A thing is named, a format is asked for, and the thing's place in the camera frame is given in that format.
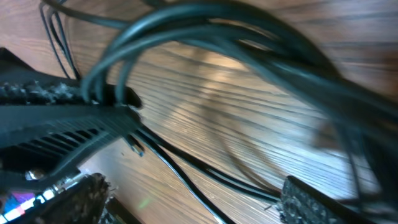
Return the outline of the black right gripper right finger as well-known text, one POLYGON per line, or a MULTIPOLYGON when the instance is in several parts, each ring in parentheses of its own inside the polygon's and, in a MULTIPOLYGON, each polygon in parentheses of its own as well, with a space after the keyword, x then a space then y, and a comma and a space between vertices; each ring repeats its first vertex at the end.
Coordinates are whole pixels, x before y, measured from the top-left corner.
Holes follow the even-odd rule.
POLYGON ((290 175, 281 194, 287 224, 367 224, 367 219, 290 175))

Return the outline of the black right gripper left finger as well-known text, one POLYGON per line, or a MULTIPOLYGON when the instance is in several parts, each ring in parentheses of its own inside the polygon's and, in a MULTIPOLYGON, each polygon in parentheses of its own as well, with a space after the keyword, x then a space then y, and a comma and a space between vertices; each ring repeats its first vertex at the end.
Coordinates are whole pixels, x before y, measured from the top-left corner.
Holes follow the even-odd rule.
POLYGON ((97 224, 109 196, 105 176, 95 173, 15 219, 16 224, 97 224))

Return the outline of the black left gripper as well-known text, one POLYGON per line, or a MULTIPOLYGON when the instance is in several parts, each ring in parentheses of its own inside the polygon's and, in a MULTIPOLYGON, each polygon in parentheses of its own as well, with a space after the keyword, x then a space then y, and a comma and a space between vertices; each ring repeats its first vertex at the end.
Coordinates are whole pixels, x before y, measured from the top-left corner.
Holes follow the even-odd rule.
POLYGON ((115 87, 104 89, 107 106, 86 106, 76 81, 38 72, 1 48, 1 173, 63 174, 139 129, 134 110, 112 106, 141 108, 142 100, 125 88, 118 103, 115 87))

